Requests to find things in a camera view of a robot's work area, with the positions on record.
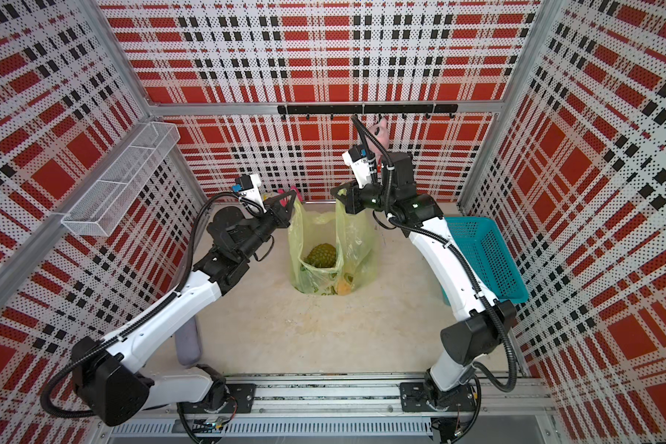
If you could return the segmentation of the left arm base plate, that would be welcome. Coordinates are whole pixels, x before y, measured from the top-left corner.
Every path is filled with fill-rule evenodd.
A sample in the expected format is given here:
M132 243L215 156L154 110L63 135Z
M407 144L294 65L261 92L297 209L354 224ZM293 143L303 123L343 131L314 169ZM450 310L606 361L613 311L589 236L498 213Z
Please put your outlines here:
M255 384L227 384L212 388L203 401L183 403L185 414L249 414L255 400Z

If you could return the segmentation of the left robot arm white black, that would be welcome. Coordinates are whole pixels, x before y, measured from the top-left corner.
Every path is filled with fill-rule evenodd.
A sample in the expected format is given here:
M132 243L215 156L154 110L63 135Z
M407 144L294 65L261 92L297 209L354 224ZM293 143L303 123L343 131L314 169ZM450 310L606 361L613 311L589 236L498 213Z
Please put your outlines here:
M44 387L42 409L57 418L97 416L114 427L142 410L169 404L191 403L208 410L227 404L231 396L226 379L209 366L151 377L141 370L169 337L240 282L257 250L276 229L290 225L296 200L295 191L263 203L240 198L255 208L252 218L236 206L219 210L208 226L212 248L200 261L194 261L192 253L186 257L190 274L126 325L101 340L76 343L70 363Z

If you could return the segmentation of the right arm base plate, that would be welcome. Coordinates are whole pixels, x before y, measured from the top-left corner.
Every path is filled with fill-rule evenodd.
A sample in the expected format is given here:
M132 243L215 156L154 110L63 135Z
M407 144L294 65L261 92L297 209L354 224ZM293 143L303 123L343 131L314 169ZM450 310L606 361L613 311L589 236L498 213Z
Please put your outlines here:
M439 391L428 381L401 383L399 388L401 408L406 413L471 413L475 410L471 384L448 391Z

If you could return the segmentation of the yellow-green plastic bag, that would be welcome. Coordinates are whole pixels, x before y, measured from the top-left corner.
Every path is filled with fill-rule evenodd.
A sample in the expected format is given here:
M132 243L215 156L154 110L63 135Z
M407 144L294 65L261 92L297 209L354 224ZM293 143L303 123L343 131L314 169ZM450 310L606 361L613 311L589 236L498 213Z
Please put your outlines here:
M379 234L372 218L341 203L318 212L297 201L288 228L290 284L308 295L349 295L377 278Z

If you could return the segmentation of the pineapple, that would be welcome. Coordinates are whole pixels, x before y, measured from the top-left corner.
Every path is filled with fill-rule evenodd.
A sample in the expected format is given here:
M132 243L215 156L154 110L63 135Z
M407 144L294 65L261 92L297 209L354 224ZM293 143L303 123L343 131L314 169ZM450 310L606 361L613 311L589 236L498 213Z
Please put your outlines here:
M305 257L305 263L313 268L334 268L337 264L336 247L330 243L318 244Z
M335 293L337 295L348 295L353 291L353 284L346 277L341 277L337 280L335 286Z

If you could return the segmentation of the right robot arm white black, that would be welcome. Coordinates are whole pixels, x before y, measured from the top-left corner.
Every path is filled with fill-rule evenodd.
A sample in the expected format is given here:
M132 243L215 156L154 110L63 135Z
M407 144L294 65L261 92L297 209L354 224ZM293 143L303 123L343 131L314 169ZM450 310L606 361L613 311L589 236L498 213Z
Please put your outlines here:
M384 216L381 225L400 229L427 261L453 309L455 324L440 333L443 351L425 372L424 399L444 411L484 375L502 392L515 389L518 362L509 337L516 308L482 281L450 232L436 200L417 190L412 157L389 149L384 121L371 128L351 118L360 142L343 154L354 175L332 190L347 214L364 210Z

